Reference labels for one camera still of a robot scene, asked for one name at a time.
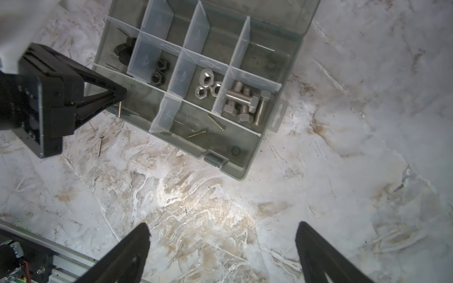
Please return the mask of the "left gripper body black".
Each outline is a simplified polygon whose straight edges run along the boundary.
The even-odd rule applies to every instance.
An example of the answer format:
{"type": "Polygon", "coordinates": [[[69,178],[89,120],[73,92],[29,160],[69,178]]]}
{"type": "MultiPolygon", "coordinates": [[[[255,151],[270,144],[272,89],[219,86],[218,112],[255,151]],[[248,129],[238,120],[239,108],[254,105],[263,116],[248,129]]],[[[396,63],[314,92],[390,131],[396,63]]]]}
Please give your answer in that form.
{"type": "Polygon", "coordinates": [[[32,43],[19,63],[18,107],[13,132],[41,159],[63,151],[63,138],[84,125],[85,66],[50,47],[32,43]]]}

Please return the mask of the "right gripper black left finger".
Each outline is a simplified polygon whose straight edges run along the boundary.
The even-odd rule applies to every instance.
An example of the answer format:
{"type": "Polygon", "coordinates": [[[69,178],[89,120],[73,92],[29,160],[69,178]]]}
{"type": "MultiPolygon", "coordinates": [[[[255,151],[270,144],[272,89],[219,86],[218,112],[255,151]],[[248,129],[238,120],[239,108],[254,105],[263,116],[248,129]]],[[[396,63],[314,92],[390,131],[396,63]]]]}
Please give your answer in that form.
{"type": "Polygon", "coordinates": [[[150,245],[149,228],[145,223],[141,223],[76,281],[139,283],[142,280],[150,245]]]}

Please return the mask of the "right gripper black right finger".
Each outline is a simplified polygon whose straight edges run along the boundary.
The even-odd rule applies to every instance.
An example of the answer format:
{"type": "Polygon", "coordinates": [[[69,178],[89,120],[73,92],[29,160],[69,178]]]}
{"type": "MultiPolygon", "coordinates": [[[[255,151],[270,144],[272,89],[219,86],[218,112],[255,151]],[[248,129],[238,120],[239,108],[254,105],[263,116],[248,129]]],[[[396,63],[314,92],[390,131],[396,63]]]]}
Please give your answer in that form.
{"type": "Polygon", "coordinates": [[[307,283],[371,283],[338,250],[308,223],[300,222],[295,239],[304,280],[307,283]]]}

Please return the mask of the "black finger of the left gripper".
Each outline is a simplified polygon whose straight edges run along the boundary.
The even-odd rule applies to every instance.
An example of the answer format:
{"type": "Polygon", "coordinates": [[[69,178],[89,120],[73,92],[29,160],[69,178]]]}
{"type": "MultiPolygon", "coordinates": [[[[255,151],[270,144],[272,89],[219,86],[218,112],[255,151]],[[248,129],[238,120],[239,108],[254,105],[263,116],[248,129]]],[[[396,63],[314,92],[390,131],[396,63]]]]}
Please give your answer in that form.
{"type": "Polygon", "coordinates": [[[78,129],[100,112],[126,98],[127,90],[120,84],[82,65],[72,65],[77,74],[72,87],[72,103],[75,105],[75,124],[78,129]],[[103,92],[84,96],[84,84],[88,83],[104,89],[103,92]]]}

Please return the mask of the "grey plastic compartment organizer box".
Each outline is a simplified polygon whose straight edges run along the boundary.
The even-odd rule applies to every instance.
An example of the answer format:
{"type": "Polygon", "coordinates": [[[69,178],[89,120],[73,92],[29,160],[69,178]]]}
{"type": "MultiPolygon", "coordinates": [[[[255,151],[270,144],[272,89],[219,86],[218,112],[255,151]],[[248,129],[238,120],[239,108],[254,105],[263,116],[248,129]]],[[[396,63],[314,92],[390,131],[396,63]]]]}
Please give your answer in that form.
{"type": "Polygon", "coordinates": [[[318,1],[113,1],[93,70],[127,90],[119,119],[246,177],[277,131],[318,1]]]}

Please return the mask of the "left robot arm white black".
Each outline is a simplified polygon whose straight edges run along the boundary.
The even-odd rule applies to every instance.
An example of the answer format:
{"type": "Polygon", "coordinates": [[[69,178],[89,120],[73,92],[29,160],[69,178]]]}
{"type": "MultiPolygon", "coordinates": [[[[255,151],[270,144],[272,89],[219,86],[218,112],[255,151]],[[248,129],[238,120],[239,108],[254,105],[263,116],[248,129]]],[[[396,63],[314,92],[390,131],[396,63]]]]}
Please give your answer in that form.
{"type": "Polygon", "coordinates": [[[33,41],[53,9],[81,5],[1,2],[1,129],[41,159],[60,154],[65,136],[126,98],[120,84],[33,41]]]}

